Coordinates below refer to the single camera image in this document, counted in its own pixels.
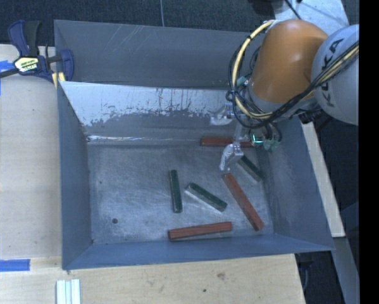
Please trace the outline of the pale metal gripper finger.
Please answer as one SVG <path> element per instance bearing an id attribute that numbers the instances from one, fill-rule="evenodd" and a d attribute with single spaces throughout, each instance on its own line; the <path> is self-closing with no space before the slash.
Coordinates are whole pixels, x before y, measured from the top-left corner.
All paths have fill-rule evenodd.
<path id="1" fill-rule="evenodd" d="M 234 166 L 243 155 L 244 153 L 240 145 L 230 145 L 230 151 L 228 152 L 227 158 L 227 170 L 230 171 L 231 167 Z"/>
<path id="2" fill-rule="evenodd" d="M 235 146 L 229 144 L 225 147 L 222 152 L 219 168 L 222 172 L 227 172 L 230 170 L 230 162 L 235 155 Z"/>

